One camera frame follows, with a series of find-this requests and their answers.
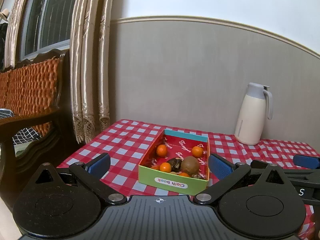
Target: cardboard box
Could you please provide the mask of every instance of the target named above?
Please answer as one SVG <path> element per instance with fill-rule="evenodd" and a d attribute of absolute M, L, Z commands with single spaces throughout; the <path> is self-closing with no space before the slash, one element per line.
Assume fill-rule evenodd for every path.
<path fill-rule="evenodd" d="M 160 144 L 167 146 L 168 153 L 166 158 L 156 155 L 156 148 Z M 167 162 L 172 158 L 179 157 L 184 159 L 187 156 L 192 156 L 191 149 L 194 146 L 204 148 L 204 153 L 198 161 L 200 163 L 200 174 L 205 179 L 188 178 L 150 168 L 152 165 L 161 165 L 161 163 Z M 209 155 L 210 144 L 208 137 L 164 129 L 147 149 L 139 163 L 139 182 L 186 195 L 196 195 L 206 189 L 209 181 Z"/>

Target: black and white checkered fabric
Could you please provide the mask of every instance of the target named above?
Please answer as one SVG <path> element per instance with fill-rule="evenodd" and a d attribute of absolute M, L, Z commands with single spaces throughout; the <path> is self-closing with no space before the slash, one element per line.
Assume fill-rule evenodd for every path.
<path fill-rule="evenodd" d="M 9 109 L 0 109 L 0 119 L 6 117 L 13 117 L 14 113 Z M 33 128 L 24 128 L 17 132 L 13 137 L 13 145 L 22 144 L 26 142 L 32 142 L 39 140 L 40 134 L 38 134 Z"/>

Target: dried fruit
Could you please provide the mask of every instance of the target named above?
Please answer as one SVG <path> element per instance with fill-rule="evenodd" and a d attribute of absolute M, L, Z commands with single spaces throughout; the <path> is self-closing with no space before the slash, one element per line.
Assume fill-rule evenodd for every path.
<path fill-rule="evenodd" d="M 198 160 L 193 156 L 186 157 L 181 163 L 181 171 L 188 173 L 190 176 L 198 173 L 200 164 Z"/>
<path fill-rule="evenodd" d="M 169 163 L 171 165 L 171 170 L 172 171 L 177 172 L 177 171 L 180 171 L 182 159 L 173 158 L 173 159 L 168 160 L 167 163 Z"/>
<path fill-rule="evenodd" d="M 194 179 L 204 179 L 199 173 L 193 174 L 191 177 Z"/>

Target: wooden chair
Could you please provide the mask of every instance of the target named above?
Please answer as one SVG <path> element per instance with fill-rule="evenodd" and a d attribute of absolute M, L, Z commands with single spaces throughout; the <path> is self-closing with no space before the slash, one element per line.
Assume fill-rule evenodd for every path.
<path fill-rule="evenodd" d="M 59 165 L 81 145 L 73 132 L 69 50 L 51 50 L 0 73 L 0 196 L 9 209 L 41 163 Z M 12 136 L 33 127 L 42 137 L 16 156 Z"/>

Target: white thermos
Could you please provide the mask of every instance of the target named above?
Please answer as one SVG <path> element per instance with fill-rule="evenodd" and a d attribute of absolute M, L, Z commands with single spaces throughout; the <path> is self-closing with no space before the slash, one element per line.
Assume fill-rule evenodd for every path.
<path fill-rule="evenodd" d="M 260 141 L 266 107 L 268 119 L 272 119 L 272 94 L 267 88 L 269 87 L 251 82 L 248 85 L 235 130 L 236 138 L 243 144 L 255 145 Z"/>

